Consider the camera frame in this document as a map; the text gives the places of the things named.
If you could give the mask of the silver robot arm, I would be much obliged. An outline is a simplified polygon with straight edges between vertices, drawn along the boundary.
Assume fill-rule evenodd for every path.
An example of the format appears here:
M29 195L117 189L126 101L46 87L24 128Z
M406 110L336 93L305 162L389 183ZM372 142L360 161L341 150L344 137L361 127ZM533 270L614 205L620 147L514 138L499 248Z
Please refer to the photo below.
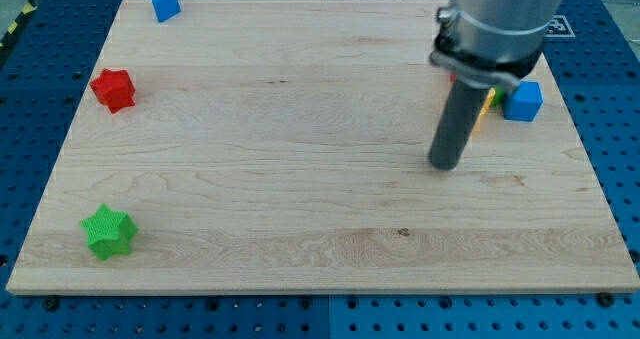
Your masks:
M429 60L474 87L514 92L535 67L562 0L449 0Z

